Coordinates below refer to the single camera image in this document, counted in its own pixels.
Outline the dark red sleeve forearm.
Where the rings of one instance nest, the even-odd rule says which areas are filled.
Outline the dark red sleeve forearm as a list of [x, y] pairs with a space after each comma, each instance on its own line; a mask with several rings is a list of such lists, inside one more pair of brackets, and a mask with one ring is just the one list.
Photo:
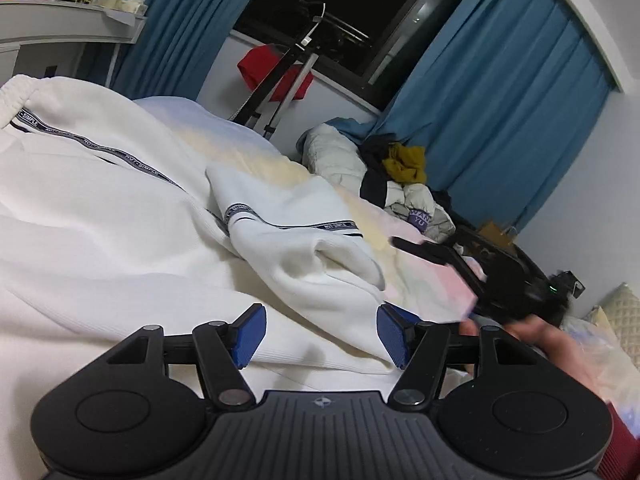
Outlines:
[[640, 442], [620, 419], [611, 403], [606, 404], [612, 416], [612, 439], [597, 474], [604, 480], [636, 480], [640, 474]]

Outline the person's right hand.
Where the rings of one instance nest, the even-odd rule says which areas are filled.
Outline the person's right hand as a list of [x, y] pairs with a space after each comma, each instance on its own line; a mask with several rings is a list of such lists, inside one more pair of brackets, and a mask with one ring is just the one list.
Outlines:
[[508, 323], [503, 329], [524, 344], [537, 347], [556, 367], [603, 399], [588, 356], [578, 343], [562, 330], [536, 315]]

